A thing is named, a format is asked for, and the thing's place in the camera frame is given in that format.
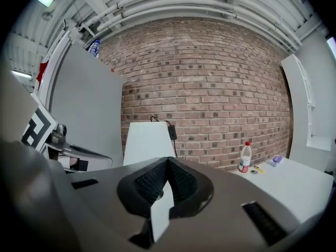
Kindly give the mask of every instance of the table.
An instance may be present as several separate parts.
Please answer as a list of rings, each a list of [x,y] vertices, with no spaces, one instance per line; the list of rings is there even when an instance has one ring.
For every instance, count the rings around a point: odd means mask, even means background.
[[[288,208],[300,223],[322,212],[329,199],[333,176],[284,158],[277,167],[258,164],[262,173],[250,167],[247,173],[235,171]]]

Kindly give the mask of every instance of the yellow marker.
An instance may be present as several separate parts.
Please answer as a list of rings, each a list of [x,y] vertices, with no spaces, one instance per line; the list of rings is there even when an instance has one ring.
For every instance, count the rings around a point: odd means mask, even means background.
[[[264,170],[260,169],[260,168],[259,168],[258,166],[256,166],[256,165],[254,165],[254,168],[257,169],[257,170],[259,170],[259,171],[261,171],[262,173],[265,173]]]

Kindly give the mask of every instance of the bottle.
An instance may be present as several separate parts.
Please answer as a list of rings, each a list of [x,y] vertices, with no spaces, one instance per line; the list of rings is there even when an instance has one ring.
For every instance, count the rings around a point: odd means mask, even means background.
[[[240,172],[247,173],[248,167],[251,162],[251,157],[252,157],[251,143],[246,141],[240,156],[240,163],[238,167],[238,170]]]
[[[89,48],[89,53],[94,55],[95,57],[98,54],[98,50],[99,50],[99,45],[100,45],[100,41],[98,39],[96,39],[90,46]]]

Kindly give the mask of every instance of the gray partition panel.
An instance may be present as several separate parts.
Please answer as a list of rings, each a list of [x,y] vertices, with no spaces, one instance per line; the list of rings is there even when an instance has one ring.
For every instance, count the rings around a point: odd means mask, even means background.
[[[74,43],[54,83],[51,114],[68,129],[67,141],[122,166],[122,77]]]

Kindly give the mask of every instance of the brick wall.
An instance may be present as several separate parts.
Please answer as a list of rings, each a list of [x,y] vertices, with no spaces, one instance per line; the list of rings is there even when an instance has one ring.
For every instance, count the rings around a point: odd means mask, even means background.
[[[176,126],[180,157],[233,170],[245,141],[253,163],[286,155],[290,98],[285,53],[240,26],[200,18],[157,20],[104,41],[100,59],[125,77],[122,142],[150,116]]]

